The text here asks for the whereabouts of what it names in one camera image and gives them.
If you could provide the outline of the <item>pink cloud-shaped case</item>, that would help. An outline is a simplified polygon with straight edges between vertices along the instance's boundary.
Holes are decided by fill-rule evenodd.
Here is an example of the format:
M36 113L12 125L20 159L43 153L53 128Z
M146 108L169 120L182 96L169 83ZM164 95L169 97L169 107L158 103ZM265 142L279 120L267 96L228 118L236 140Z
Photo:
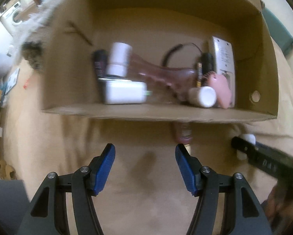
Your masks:
M229 108L232 92L224 75L210 71L203 75L202 82L204 86L209 86L216 92L217 103L221 108Z

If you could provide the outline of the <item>white round cap bottle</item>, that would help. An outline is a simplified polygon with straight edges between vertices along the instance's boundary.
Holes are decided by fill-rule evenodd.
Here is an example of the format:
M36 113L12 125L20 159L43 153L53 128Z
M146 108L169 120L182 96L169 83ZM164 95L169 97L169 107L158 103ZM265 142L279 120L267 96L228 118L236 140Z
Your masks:
M188 91L188 102L201 108L211 108L216 104L217 95L212 87L191 88Z

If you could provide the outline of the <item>white remote control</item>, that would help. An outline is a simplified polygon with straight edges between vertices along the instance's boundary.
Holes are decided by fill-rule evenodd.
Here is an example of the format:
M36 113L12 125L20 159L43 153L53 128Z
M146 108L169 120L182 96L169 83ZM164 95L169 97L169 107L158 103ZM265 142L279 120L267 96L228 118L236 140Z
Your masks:
M222 74L228 81L232 93L230 108L236 104L236 73L232 44L226 40L212 36L208 41L209 52L214 57L214 68L217 74Z

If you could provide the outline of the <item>black cable device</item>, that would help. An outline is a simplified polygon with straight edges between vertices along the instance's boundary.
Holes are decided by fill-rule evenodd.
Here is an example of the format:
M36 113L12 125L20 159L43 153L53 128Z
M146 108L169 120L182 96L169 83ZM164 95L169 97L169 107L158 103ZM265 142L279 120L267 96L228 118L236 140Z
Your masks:
M180 43L170 48L163 56L161 66L168 67L171 58L174 67L177 67L177 63L180 62L180 67L188 67L197 72L196 64L201 62L203 75L216 71L213 55L210 52L202 52L201 48L193 42Z

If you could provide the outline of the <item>small black gold battery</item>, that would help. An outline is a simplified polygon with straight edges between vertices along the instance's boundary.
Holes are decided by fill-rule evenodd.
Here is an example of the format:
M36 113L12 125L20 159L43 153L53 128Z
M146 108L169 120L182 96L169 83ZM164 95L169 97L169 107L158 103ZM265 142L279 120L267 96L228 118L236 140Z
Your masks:
M203 77L202 74L202 63L201 62L197 62L196 64L196 70L197 70L197 87L201 87L201 79Z

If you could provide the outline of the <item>black lighter with red print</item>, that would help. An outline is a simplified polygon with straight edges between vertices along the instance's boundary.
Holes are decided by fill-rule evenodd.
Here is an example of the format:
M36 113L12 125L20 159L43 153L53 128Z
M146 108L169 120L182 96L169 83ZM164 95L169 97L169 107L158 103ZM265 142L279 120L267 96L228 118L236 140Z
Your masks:
M94 71L98 78L103 78L106 74L108 64L108 53L104 49L96 50L92 53Z

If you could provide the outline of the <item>white pill bottle blue label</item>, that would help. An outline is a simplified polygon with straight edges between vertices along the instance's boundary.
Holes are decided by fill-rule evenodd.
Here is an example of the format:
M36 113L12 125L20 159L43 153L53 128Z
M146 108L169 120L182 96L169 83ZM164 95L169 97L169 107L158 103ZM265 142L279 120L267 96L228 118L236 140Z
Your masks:
M114 42L108 56L106 75L126 77L131 54L132 46L123 42Z

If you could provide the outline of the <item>white bottle red label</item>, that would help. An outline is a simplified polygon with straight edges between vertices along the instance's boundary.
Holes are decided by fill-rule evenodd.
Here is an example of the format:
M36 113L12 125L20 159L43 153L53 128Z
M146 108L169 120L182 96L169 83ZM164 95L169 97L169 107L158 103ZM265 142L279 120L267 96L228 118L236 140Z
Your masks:
M254 134L241 134L235 138L235 145L237 150L237 158L240 161L247 160L247 151L250 145L256 144L256 137Z

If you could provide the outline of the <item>grey chair seat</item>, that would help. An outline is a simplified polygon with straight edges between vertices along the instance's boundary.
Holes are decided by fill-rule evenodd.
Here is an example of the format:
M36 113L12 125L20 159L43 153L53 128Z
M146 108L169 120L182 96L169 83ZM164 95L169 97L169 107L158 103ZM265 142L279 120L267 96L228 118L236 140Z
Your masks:
M0 234L17 234L28 206L22 180L0 180Z

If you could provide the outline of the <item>pink patterned lip balm tube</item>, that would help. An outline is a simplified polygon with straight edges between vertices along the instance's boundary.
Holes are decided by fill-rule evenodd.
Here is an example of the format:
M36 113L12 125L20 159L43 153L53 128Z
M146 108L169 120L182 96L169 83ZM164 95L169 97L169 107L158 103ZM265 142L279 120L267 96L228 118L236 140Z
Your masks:
M190 123L173 122L173 137L177 144L183 144L191 152L192 130Z

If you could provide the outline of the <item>teal cushion orange stripe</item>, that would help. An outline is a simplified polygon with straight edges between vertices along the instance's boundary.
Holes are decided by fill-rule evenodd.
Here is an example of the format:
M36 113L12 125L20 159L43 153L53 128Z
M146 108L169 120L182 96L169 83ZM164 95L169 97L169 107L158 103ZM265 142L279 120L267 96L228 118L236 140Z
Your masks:
M269 9L262 9L262 14L271 37L278 44L284 56L287 56L293 50L293 36Z

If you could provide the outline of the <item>red package on floor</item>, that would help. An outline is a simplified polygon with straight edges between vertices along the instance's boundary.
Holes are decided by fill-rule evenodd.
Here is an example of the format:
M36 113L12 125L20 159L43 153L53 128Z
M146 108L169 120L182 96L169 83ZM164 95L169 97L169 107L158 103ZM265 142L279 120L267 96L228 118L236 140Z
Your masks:
M23 88L24 88L25 90L28 88L28 85L29 85L30 81L31 81L31 78L28 78L28 79L26 80L25 84L23 85Z

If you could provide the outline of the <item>brown cardboard box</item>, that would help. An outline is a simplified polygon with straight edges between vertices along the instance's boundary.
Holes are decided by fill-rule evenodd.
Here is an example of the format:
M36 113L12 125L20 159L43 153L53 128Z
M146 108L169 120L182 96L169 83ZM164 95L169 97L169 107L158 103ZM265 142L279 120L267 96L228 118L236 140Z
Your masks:
M212 36L233 47L233 108L100 102L93 51L124 42L158 65L174 45L193 42L206 50ZM46 112L201 123L243 123L278 115L278 68L259 0L64 0L52 20L43 62L41 107Z

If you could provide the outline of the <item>leopard print fluffy blanket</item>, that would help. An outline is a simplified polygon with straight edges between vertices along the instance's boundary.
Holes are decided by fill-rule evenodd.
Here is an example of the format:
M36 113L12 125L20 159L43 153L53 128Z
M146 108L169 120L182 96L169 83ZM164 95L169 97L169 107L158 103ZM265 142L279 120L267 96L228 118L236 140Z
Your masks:
M42 56L50 36L55 12L64 0L34 0L37 12L29 15L13 34L12 59L18 64L28 61L34 70L42 70Z

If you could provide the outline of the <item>white washing machine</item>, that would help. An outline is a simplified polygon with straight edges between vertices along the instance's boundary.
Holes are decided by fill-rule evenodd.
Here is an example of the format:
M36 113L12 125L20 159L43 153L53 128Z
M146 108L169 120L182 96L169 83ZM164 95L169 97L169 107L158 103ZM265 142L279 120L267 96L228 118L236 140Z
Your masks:
M20 12L21 3L17 1L1 15L0 21L7 29L7 31L12 32L15 27L19 26L22 23L21 19L16 19Z

